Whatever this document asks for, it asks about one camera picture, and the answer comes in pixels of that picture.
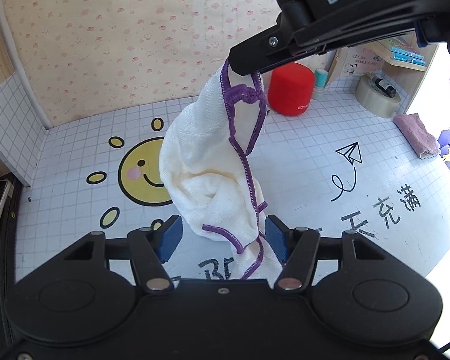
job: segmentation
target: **patterned wallpaper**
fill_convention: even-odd
[[[274,25],[275,0],[3,0],[54,126],[197,95],[230,47]],[[309,58],[312,68],[324,57]]]

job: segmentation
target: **curly line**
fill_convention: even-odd
[[[351,192],[351,191],[353,191],[353,190],[355,189],[355,185],[356,185],[356,169],[355,169],[355,167],[353,167],[353,171],[355,172],[355,181],[354,181],[354,183],[353,183],[353,187],[352,187],[351,190],[346,190],[346,189],[344,188],[344,184],[342,183],[342,180],[339,178],[339,176],[333,175],[333,176],[331,177],[332,183],[333,183],[337,188],[340,188],[340,189],[341,189],[340,194],[339,194],[336,198],[334,198],[333,200],[331,200],[332,202],[334,202],[335,200],[337,200],[338,198],[340,198],[340,196],[341,196],[344,192]],[[335,183],[334,177],[336,177],[336,178],[338,179],[338,182],[340,183],[340,185],[338,185],[337,183]]]

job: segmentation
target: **white trim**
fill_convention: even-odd
[[[49,128],[52,128],[53,125],[50,123],[50,120],[48,120],[47,115],[43,111],[42,107],[38,103],[34,90],[30,86],[30,82],[27,79],[27,75],[25,73],[25,69],[23,68],[22,62],[20,61],[20,58],[18,56],[17,47],[15,46],[15,41],[12,37],[12,31],[10,30],[10,27],[8,26],[7,19],[5,17],[5,10],[3,9],[3,1],[0,0],[0,31],[3,36],[3,40],[5,42],[5,45],[8,50],[8,55],[10,56],[10,59],[12,61],[13,66],[15,67],[15,71],[17,72],[17,75],[22,82],[23,89],[25,90],[25,93],[27,94],[28,98],[30,99],[31,106],[34,108],[36,114],[38,115],[40,121],[42,122],[43,126],[48,130]]]

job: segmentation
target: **red cylinder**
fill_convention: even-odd
[[[270,107],[285,116],[303,114],[310,105],[315,75],[306,66],[292,62],[274,69],[268,90]]]

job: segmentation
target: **white cloth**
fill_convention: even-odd
[[[231,243],[231,279],[262,278],[273,285],[282,267],[264,239],[266,203],[246,158],[266,112],[260,75],[241,77],[226,62],[169,127],[159,169],[191,229]]]

